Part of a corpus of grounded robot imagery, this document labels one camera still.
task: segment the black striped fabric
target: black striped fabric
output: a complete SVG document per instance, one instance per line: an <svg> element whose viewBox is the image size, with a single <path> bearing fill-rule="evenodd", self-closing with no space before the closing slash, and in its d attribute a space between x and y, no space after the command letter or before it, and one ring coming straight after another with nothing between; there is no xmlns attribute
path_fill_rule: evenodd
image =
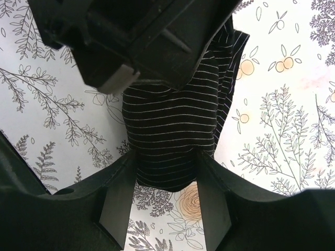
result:
<svg viewBox="0 0 335 251"><path fill-rule="evenodd" d="M196 179L196 149L214 156L248 38L230 18L182 90L159 83L125 90L122 114L139 185L180 191Z"/></svg>

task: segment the white backdrop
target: white backdrop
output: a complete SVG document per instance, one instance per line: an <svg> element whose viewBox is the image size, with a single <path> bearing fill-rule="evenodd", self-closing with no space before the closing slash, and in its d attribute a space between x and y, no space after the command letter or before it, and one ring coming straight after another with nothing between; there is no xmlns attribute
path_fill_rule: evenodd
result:
<svg viewBox="0 0 335 251"><path fill-rule="evenodd" d="M251 38L215 154L224 168L287 196L334 186L334 18L333 0L239 6L235 28ZM24 0L0 0L0 31L0 129L45 186L119 158L121 96L85 86L67 48L45 47ZM136 188L127 251L205 250L203 233L196 183L175 194Z"/></svg>

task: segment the white stripe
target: white stripe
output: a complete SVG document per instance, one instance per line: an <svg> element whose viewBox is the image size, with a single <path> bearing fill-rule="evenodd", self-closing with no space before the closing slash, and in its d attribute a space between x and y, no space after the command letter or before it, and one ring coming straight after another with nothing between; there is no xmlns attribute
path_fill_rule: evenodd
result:
<svg viewBox="0 0 335 251"><path fill-rule="evenodd" d="M205 101L205 100L201 100L201 99L189 98L189 97L172 98L172 99L158 101L158 102L148 102L148 103L145 103L145 104L130 104L130 103L127 103L125 101L124 101L124 103L127 104L127 105L131 105L131 106L143 106L143 105L161 104L161 103L164 103L164 102L170 102L170 101L175 101L175 100L179 100L179 99L188 99L188 100L194 100L194 101L205 102L205 103L209 103L209 104L212 104L212 105L216 105L216 103L213 103L213 102L209 102L209 101Z"/></svg>
<svg viewBox="0 0 335 251"><path fill-rule="evenodd" d="M175 106L175 107L165 107L162 109L157 109L157 110L149 110L149 111L128 111L125 108L122 107L122 110L129 112L129 113L145 113L145 112L154 112L154 111L163 111L163 110L169 110L169 109L175 109L175 108L181 108L181 107L189 107L189 108L194 108L194 109L199 109L199 110L204 110L204 111L213 111L209 109L204 109L196 106Z"/></svg>
<svg viewBox="0 0 335 251"><path fill-rule="evenodd" d="M197 126L206 126L206 127L212 127L211 124L200 124L200 123L192 123L192 122L177 122L177 123L170 123L170 124L160 124L160 125L154 125L152 127L134 127L132 125L127 125L127 127L132 127L132 128L157 128L157 127L166 127L166 126L173 126L176 124L196 124Z"/></svg>
<svg viewBox="0 0 335 251"><path fill-rule="evenodd" d="M178 133L178 132L204 133L203 131L173 131L173 132L161 132L161 133L153 133L153 134L137 134L133 132L128 132L128 133L133 134L133 135L138 135L138 136L156 136L156 135L164 135L164 134Z"/></svg>
<svg viewBox="0 0 335 251"><path fill-rule="evenodd" d="M164 118L177 117L177 116L192 116L192 117L203 118L203 119L213 119L213 117L205 117L205 116L200 116L200 115L191 114L191 113L174 114L174 115L163 116L163 117L153 117L149 119L129 119L129 118L126 118L125 116L123 116L123 118L127 120L131 120L131 121L145 121L145 120L157 120L157 119L164 119Z"/></svg>

